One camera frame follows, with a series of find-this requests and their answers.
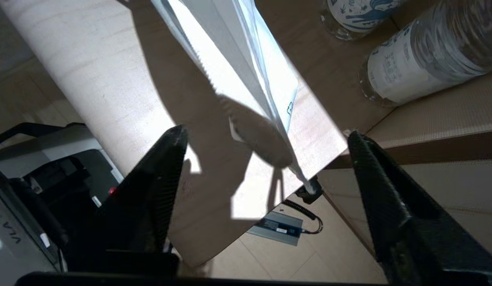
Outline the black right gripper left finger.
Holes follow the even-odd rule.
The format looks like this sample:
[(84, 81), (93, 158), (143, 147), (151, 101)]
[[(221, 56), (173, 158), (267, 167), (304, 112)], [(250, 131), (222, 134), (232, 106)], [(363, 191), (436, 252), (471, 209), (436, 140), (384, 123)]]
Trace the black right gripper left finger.
[(70, 272), (175, 274), (179, 259), (165, 252), (188, 133), (165, 131), (70, 240)]

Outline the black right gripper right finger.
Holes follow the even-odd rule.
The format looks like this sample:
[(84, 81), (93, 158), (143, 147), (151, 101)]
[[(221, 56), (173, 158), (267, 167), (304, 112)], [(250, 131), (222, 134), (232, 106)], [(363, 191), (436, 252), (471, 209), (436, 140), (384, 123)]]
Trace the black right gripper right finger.
[(375, 141), (347, 138), (376, 260), (392, 286), (492, 286), (492, 255)]

